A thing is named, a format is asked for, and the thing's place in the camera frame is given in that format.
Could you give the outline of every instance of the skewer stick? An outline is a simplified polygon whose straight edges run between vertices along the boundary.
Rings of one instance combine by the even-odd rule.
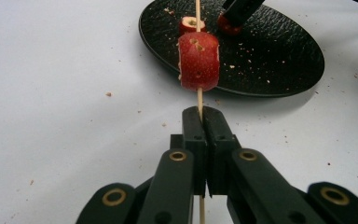
[[[196,23],[197,23],[197,32],[201,31],[201,3],[200,0],[196,0]]]
[[[197,32],[201,31],[201,3],[200,0],[196,0],[196,24],[197,24]],[[198,105],[199,105],[199,113],[200,119],[202,122],[202,88],[197,89],[197,98],[198,98]],[[200,195],[200,224],[205,224],[205,201],[202,195]]]
[[[199,106],[200,119],[201,119],[201,122],[202,122],[202,108],[203,108],[202,88],[197,89],[197,101],[198,101],[198,106]]]

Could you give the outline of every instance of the white table surface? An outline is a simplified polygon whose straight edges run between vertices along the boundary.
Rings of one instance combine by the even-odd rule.
[[[138,19],[149,3],[0,1],[1,224],[75,223],[97,189],[154,174],[196,94],[143,44]],[[321,81],[286,98],[208,91],[204,102],[294,187],[329,181],[358,196],[358,3],[265,5],[320,45]],[[206,210],[207,223],[232,223],[225,197]]]

